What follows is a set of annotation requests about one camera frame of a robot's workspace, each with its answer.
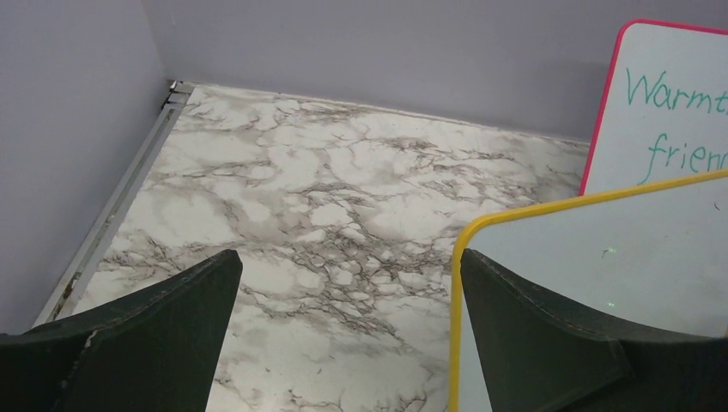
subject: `handwritten text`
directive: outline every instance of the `handwritten text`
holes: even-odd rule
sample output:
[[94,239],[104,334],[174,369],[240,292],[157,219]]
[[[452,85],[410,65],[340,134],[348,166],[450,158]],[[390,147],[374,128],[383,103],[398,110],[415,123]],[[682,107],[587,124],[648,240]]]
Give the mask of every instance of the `handwritten text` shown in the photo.
[[646,105],[664,107],[667,110],[691,109],[708,114],[728,114],[728,91],[707,93],[700,90],[680,89],[666,82],[667,71],[660,73],[657,78],[647,79],[643,75],[639,78],[629,71],[627,67],[627,102],[631,106],[644,99]]
[[671,168],[690,170],[693,173],[708,172],[728,167],[728,152],[713,152],[704,146],[688,148],[687,143],[673,146],[669,143],[667,133],[658,136],[655,143],[647,148],[651,153],[647,175],[639,185],[649,180],[655,169]]

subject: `yellow-framed whiteboard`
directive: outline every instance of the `yellow-framed whiteboard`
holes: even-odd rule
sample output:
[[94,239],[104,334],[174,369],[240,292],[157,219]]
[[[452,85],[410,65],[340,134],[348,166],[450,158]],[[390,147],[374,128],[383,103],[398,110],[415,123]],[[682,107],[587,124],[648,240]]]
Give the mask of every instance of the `yellow-framed whiteboard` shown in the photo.
[[[660,219],[669,222],[670,225],[659,226]],[[650,221],[657,223],[649,226]],[[690,228],[692,227],[698,227],[700,230],[691,234]],[[579,230],[570,233],[570,228]],[[689,250],[684,252],[685,256],[711,253],[709,258],[715,260],[718,256],[715,248],[696,245],[696,249],[690,249],[694,242],[704,241],[707,235],[719,239],[719,243],[722,245],[728,244],[728,169],[507,210],[475,219],[458,236],[452,253],[450,412],[458,412],[461,406],[464,407],[462,412],[490,410],[480,362],[477,359],[475,338],[472,336],[472,331],[468,331],[470,319],[467,316],[463,284],[460,279],[460,258],[466,248],[479,250],[496,261],[499,261],[499,258],[493,256],[493,253],[496,255],[500,253],[500,257],[506,262],[500,261],[499,263],[511,270],[514,269],[513,266],[520,266],[515,268],[514,272],[525,278],[529,278],[529,274],[526,273],[529,270],[524,266],[524,261],[528,259],[518,258],[513,253],[502,252],[511,247],[509,245],[516,245],[517,247],[511,247],[511,249],[520,248],[521,251],[528,251],[530,255],[535,252],[537,256],[532,256],[532,258],[539,262],[551,259],[551,266],[554,268],[561,262],[567,262],[567,266],[570,265],[569,268],[564,268],[563,271],[556,270],[556,272],[564,274],[565,277],[571,276],[561,282],[567,282],[566,289],[573,286],[572,290],[559,290],[558,285],[544,284],[550,282],[548,277],[530,280],[602,312],[627,318],[625,313],[628,312],[620,312],[628,311],[627,306],[629,306],[626,301],[629,297],[620,301],[620,295],[627,290],[625,285],[629,282],[630,288],[639,289],[647,288],[646,285],[651,285],[649,282],[655,282],[649,276],[655,271],[655,267],[646,265],[645,261],[653,259],[655,262],[664,261],[664,264],[676,265],[675,262],[668,263],[664,259],[656,259],[655,253],[660,252],[656,251],[656,248],[663,247],[666,250],[665,253],[668,252],[672,256],[683,253],[682,249],[676,249],[681,242],[693,242],[689,243]],[[599,243],[602,238],[606,243]],[[572,243],[569,244],[564,239],[570,239]],[[664,242],[669,240],[672,243],[669,245],[664,243],[665,246],[662,246],[663,243],[660,242],[663,242],[663,239],[665,239]],[[565,245],[562,248],[563,251],[560,251],[559,245],[564,242],[569,246]],[[490,249],[490,246],[501,252],[480,250]],[[565,253],[565,255],[556,256],[559,253]],[[728,256],[728,253],[720,253],[718,259],[728,259],[723,255]],[[721,260],[715,265],[719,267],[723,264],[728,267],[728,260],[725,262]],[[644,270],[645,274],[634,275],[641,273],[641,270]],[[586,276],[587,272],[589,272],[589,276],[593,272],[594,277]],[[622,276],[622,279],[610,277],[617,276],[615,273]],[[554,276],[551,273],[550,278],[554,277],[560,277],[560,275]],[[587,285],[586,281],[580,282],[580,278],[589,278],[588,282],[591,283],[591,286]],[[721,281],[719,285],[713,285],[713,289],[717,290],[715,293],[725,291],[728,294],[726,285],[728,282]],[[693,286],[688,284],[684,287],[692,288]],[[587,290],[589,296],[585,299],[574,296],[574,294],[585,294]],[[712,310],[714,312],[722,311],[723,308],[713,308]],[[728,319],[728,306],[725,309],[725,315]],[[675,330],[682,327],[681,325],[673,327],[668,321],[663,322],[662,319],[645,321],[638,317],[629,320],[643,324],[652,322],[651,326],[663,327],[663,329]],[[682,327],[683,330],[679,331],[696,334],[714,333],[713,330],[717,327],[716,322],[710,325],[696,325],[694,319],[689,319]],[[725,325],[726,323],[722,324],[723,331],[725,331]],[[468,357],[465,363],[462,362],[464,355]],[[478,395],[482,392],[485,392],[485,397]]]

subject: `lavender wall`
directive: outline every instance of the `lavender wall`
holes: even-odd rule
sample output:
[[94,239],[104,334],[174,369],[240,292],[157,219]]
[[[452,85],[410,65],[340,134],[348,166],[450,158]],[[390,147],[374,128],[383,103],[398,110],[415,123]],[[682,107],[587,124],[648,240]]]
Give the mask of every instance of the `lavender wall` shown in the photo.
[[0,3],[0,332],[31,326],[165,88],[139,0]]
[[616,34],[726,0],[143,0],[169,74],[591,138]]

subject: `yellow frame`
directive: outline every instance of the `yellow frame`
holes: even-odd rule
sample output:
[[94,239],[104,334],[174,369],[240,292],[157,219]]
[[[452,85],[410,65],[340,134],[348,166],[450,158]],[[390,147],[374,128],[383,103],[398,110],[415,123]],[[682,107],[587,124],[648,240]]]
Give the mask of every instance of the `yellow frame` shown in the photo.
[[475,234],[486,226],[502,223],[504,221],[515,221],[526,217],[547,215],[562,210],[580,208],[594,203],[608,202],[624,197],[632,197],[674,189],[676,187],[706,182],[713,179],[728,178],[728,169],[716,170],[684,176],[676,179],[663,180],[646,185],[632,186],[615,191],[605,191],[593,195],[573,197],[556,202],[536,204],[533,206],[506,210],[492,215],[481,216],[472,221],[458,236],[455,247],[452,249],[452,291],[450,303],[450,400],[448,410],[458,412],[459,386],[460,386],[460,337],[463,317],[463,281],[460,279],[460,258],[463,251],[470,243]]

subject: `pink frame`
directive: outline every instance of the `pink frame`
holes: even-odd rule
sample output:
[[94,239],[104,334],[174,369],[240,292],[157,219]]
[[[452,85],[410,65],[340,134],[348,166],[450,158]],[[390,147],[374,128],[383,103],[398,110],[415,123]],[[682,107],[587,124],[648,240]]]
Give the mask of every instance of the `pink frame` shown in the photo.
[[690,26],[682,23],[670,23],[667,21],[657,21],[649,19],[636,19],[629,21],[627,24],[622,26],[619,30],[619,34],[616,36],[616,43],[614,51],[612,52],[612,61],[610,63],[610,72],[607,74],[607,82],[604,84],[604,92],[602,93],[602,102],[599,104],[599,114],[597,115],[597,123],[594,126],[594,133],[591,135],[591,146],[589,147],[589,154],[586,156],[586,166],[584,167],[584,177],[581,179],[581,187],[579,188],[579,196],[584,195],[586,190],[586,181],[589,179],[589,172],[592,169],[592,158],[594,157],[594,150],[597,148],[597,139],[599,138],[599,131],[602,128],[602,117],[604,116],[604,109],[607,106],[607,98],[610,95],[610,87],[612,84],[612,76],[614,75],[614,69],[616,67],[616,60],[619,56],[619,50],[622,46],[622,37],[627,32],[627,29],[632,27],[634,24],[652,24],[654,26],[681,28],[683,30],[693,30],[696,32],[704,33],[715,33],[728,35],[728,30],[711,27],[699,27]]

